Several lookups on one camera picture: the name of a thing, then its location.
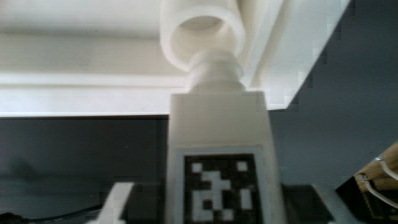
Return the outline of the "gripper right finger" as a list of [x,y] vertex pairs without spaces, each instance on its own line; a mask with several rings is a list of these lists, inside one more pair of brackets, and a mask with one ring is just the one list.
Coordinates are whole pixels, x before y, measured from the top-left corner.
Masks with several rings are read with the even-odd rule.
[[327,224],[366,224],[353,216],[334,189],[325,185],[312,185],[332,220]]

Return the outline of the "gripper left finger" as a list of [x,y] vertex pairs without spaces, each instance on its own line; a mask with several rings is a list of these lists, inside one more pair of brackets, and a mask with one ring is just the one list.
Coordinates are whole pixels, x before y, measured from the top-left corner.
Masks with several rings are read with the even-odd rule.
[[106,196],[104,205],[99,210],[99,215],[87,224],[126,224],[122,220],[122,212],[128,203],[129,193],[133,189],[133,182],[117,182]]

